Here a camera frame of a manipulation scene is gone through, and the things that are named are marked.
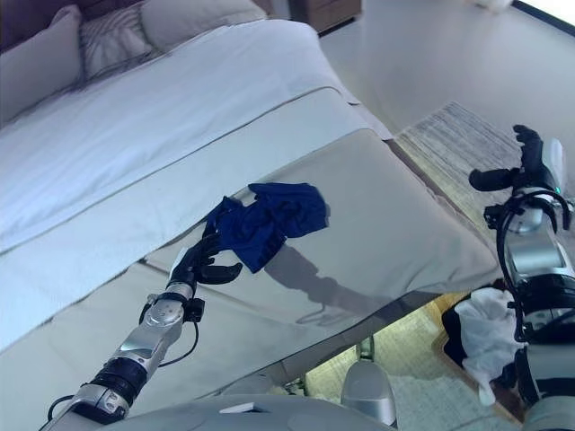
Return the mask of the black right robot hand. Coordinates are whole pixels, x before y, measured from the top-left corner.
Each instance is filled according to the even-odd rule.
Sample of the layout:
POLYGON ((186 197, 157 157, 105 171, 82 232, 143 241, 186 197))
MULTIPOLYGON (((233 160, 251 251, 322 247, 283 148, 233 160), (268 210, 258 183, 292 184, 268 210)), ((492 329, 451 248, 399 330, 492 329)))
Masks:
POLYGON ((545 142, 525 125, 514 125, 513 131, 521 144, 520 165, 485 172, 474 169, 468 177, 470 185, 481 192, 540 188, 561 194, 565 182, 562 144, 555 138, 545 142))

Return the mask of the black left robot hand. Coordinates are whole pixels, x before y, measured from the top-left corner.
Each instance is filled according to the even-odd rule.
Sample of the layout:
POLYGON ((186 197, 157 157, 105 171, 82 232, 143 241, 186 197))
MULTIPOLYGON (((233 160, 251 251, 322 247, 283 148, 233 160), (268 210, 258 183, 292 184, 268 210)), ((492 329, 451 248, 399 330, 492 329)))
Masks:
POLYGON ((215 286, 231 283, 240 275, 243 264, 216 265, 215 256, 221 250, 218 233, 208 234, 192 247, 182 250, 172 266, 166 286, 184 284, 195 290, 197 284, 215 286))

